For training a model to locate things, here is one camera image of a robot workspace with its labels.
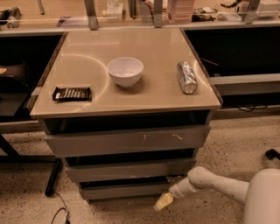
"speckled floor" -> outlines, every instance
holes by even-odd
[[[37,124],[24,123],[23,133],[13,125],[0,126],[3,136],[20,152],[50,154],[44,133]],[[253,112],[224,109],[215,113],[205,146],[199,150],[197,165],[235,179],[250,181],[269,166],[263,154],[280,151],[280,107],[258,108]],[[58,196],[45,196],[52,164],[0,164],[0,223],[50,224],[63,203]],[[121,199],[89,205],[62,172],[56,185],[69,211],[72,224],[82,223],[242,223],[243,205],[214,190],[176,200],[161,212],[153,209],[158,198]],[[62,222],[62,212],[54,223]]]

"black metal frame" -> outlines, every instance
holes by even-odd
[[[54,163],[45,189],[45,196],[53,195],[53,188],[61,168],[60,158],[52,155],[20,155],[1,134],[0,148],[7,154],[0,156],[0,163]]]

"black bag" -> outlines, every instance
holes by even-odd
[[[26,62],[21,65],[1,66],[0,65],[0,92],[1,93],[22,93],[29,92],[27,85],[29,69]]]

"white bowl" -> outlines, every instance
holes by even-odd
[[[144,65],[139,59],[122,57],[111,60],[107,71],[111,79],[123,88],[132,87],[141,77]]]

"drawer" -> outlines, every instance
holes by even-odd
[[[154,196],[166,192],[169,183],[166,178],[140,179],[128,181],[127,185],[111,185],[107,187],[93,186],[80,189],[80,195],[84,200],[112,200],[135,196]]]
[[[158,176],[182,175],[195,164],[194,158],[153,160],[135,163],[82,165],[66,167],[73,182],[89,182],[111,179],[140,179]]]
[[[45,140],[57,158],[67,158],[199,148],[209,130],[209,125],[186,125],[47,135]]]

